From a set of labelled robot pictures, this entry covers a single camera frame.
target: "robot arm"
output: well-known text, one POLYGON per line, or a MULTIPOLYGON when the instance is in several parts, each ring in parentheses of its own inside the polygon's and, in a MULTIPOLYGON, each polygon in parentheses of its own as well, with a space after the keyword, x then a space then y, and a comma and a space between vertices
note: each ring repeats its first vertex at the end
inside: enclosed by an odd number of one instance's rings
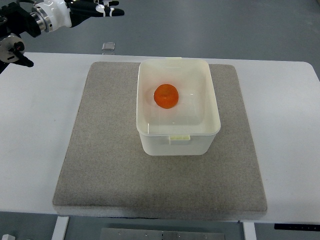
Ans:
POLYGON ((31 13, 20 7, 19 0, 0 8, 0 73, 10 64, 32 67, 24 56, 25 43, 20 34, 32 37, 43 31, 50 33, 60 27, 73 28, 90 17, 122 16, 125 12, 112 6, 118 1, 106 0, 44 0, 34 4, 31 13))

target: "white plastic container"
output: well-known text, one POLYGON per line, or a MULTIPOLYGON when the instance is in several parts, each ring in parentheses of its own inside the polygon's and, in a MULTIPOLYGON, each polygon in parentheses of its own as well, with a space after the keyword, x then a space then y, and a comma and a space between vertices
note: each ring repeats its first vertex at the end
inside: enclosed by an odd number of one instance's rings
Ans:
POLYGON ((220 130, 209 65, 201 59, 150 59, 139 67, 136 128, 152 156, 202 155, 220 130), (162 84, 175 86, 177 105, 164 109, 154 100, 162 84))

